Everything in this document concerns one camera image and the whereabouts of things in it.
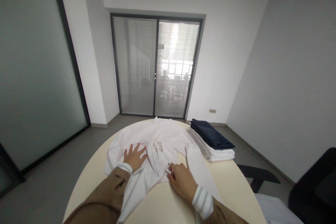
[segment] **white striped cuff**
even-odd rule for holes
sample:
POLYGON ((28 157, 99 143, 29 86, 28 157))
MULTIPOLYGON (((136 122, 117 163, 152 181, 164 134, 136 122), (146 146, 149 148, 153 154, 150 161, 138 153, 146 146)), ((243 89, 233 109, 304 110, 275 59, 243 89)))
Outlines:
POLYGON ((132 167, 127 163, 121 163, 117 167, 120 167, 121 169, 127 171, 129 174, 133 173, 132 167))
POLYGON ((200 185, 197 187, 192 205, 202 219, 208 218, 214 211, 212 196, 200 185))

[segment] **office room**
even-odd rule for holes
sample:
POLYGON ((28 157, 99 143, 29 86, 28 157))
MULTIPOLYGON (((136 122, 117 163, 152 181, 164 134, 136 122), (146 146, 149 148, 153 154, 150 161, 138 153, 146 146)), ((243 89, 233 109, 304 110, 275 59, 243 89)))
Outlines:
POLYGON ((336 0, 1 0, 0 223, 334 223, 336 0))

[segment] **window blinds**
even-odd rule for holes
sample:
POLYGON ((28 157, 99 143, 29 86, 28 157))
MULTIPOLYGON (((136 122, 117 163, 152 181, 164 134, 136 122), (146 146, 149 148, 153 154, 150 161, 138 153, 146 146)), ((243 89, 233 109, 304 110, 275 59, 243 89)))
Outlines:
POLYGON ((200 23, 113 17, 113 29, 121 113, 184 118, 200 23))
POLYGON ((156 19, 113 17, 121 112, 153 115, 156 19))
POLYGON ((160 20, 155 115, 184 118, 200 24, 160 20))

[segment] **floor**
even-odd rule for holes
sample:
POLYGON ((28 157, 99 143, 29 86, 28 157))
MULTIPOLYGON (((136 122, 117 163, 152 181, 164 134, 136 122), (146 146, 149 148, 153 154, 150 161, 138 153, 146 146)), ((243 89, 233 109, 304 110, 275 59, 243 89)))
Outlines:
MULTIPOLYGON (((95 151, 120 129, 148 117, 119 116, 109 128, 91 127, 50 156, 25 177, 27 181, 0 199, 0 224, 49 223, 63 221, 65 209, 79 175, 95 151)), ((268 169, 266 163, 223 127, 215 127, 235 146, 235 162, 268 169)), ((259 193, 282 199, 287 204, 291 186, 264 182, 259 193)))

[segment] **hand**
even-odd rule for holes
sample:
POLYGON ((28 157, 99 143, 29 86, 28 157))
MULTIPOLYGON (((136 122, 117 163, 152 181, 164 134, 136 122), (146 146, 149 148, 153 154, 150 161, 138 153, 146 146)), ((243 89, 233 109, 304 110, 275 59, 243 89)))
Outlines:
POLYGON ((128 154, 127 154, 127 150, 125 150, 124 152, 124 163, 129 164, 132 167, 133 172, 139 169, 139 167, 142 165, 142 163, 145 161, 147 157, 147 154, 145 154, 142 156, 142 158, 140 158, 141 154, 145 152, 146 146, 142 150, 138 151, 139 146, 140 146, 140 143, 138 143, 135 149, 132 150, 133 144, 131 144, 128 154))
POLYGON ((184 164, 169 165, 169 170, 172 172, 168 174, 169 183, 171 186, 190 203, 193 202, 198 185, 196 184, 193 175, 184 164))

